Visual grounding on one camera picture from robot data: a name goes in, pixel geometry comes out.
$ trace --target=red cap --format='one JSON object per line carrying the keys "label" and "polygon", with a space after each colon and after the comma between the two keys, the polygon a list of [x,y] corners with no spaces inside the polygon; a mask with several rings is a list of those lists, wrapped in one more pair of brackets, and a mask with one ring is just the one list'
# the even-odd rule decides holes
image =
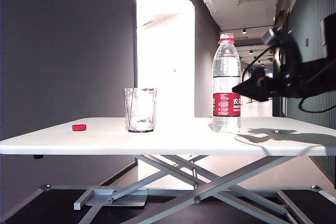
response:
{"label": "red cap", "polygon": [[235,39],[234,39],[234,37],[233,37],[233,34],[221,34],[218,43],[220,43],[220,42],[222,42],[222,41],[234,42]]}
{"label": "red cap", "polygon": [[86,130],[86,124],[75,124],[72,126],[73,131],[85,131]]}

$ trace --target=water bottle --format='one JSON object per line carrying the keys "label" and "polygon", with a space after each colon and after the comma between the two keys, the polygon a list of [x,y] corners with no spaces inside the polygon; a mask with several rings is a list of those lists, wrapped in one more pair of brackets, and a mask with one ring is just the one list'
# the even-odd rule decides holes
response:
{"label": "water bottle", "polygon": [[240,95],[232,87],[240,84],[242,69],[233,34],[221,34],[213,61],[213,124],[216,132],[240,129]]}

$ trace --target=gray wall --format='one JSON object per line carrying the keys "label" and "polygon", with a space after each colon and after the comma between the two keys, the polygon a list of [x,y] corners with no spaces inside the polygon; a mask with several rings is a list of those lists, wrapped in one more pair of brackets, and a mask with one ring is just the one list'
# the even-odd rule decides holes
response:
{"label": "gray wall", "polygon": [[[134,28],[134,0],[1,0],[1,139],[85,117],[124,116]],[[97,184],[132,162],[2,156],[2,213],[41,184]]]}
{"label": "gray wall", "polygon": [[[320,21],[334,12],[336,12],[336,0],[296,0],[289,16],[289,29],[293,30],[304,61],[323,57]],[[309,38],[309,47],[304,44],[306,38]],[[320,114],[304,113],[297,108],[299,101],[300,99],[288,99],[289,118],[336,129],[335,109]],[[336,104],[336,94],[328,92],[307,99],[303,107],[309,110],[321,110],[334,104]],[[316,157],[315,161],[334,183],[335,157]]]}
{"label": "gray wall", "polygon": [[195,6],[195,117],[212,116],[212,62],[220,28],[203,0]]}

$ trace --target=bottle label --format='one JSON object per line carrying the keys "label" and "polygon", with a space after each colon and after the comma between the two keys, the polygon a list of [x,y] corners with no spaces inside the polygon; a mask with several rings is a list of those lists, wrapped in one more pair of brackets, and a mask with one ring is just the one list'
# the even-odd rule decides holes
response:
{"label": "bottle label", "polygon": [[214,77],[214,116],[240,116],[240,94],[232,93],[232,87],[240,83],[240,77]]}

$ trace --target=black cable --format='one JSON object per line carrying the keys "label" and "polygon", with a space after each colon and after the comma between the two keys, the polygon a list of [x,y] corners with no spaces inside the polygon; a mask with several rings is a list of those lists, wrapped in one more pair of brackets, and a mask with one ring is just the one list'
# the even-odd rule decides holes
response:
{"label": "black cable", "polygon": [[304,83],[302,83],[298,88],[302,88],[302,86],[305,86],[309,83],[311,83],[313,80],[315,80],[318,76],[320,76],[321,74],[323,74],[328,68],[330,68],[332,65],[334,65],[336,63],[336,59],[334,59],[332,62],[330,62],[327,66],[325,66],[324,68],[322,68],[320,71],[318,71],[314,76],[312,76],[310,79],[308,79],[307,81],[305,81]]}
{"label": "black cable", "polygon": [[307,113],[323,113],[323,112],[327,112],[327,111],[329,111],[329,110],[332,110],[332,109],[336,108],[336,105],[334,105],[334,106],[332,106],[332,107],[330,107],[330,108],[328,108],[328,109],[321,110],[321,111],[310,111],[310,110],[305,110],[305,109],[302,107],[302,105],[303,105],[303,102],[305,101],[305,99],[307,99],[307,98],[308,98],[308,97],[306,97],[306,98],[302,98],[301,101],[300,101],[300,103],[299,103],[299,105],[298,105],[299,110],[301,110],[301,111],[303,111],[303,112],[307,112]]}
{"label": "black cable", "polygon": [[[301,84],[299,86],[299,88],[302,88],[302,86],[305,86],[309,83],[311,83],[313,80],[315,80],[318,76],[320,76],[322,73],[324,73],[328,68],[330,68],[333,64],[336,63],[336,59],[333,60],[330,64],[328,64],[327,66],[325,66],[324,68],[322,68],[317,74],[315,74],[313,77],[311,77],[309,80],[307,80],[306,82],[304,82],[303,84]],[[325,110],[321,110],[321,111],[310,111],[310,110],[305,110],[302,105],[303,105],[303,102],[305,101],[305,99],[307,99],[308,97],[306,98],[302,98],[299,105],[298,105],[298,108],[299,110],[303,111],[303,112],[307,112],[307,113],[323,113],[323,112],[327,112],[329,110],[332,110],[334,108],[336,108],[336,105],[332,106],[332,107],[329,107],[328,109],[325,109]]]}
{"label": "black cable", "polygon": [[267,48],[265,51],[263,51],[261,54],[258,55],[257,58],[255,58],[245,69],[243,72],[243,76],[242,76],[242,82],[244,81],[244,76],[246,74],[246,71],[261,57],[263,56],[269,49],[273,49],[273,47],[269,47]]}

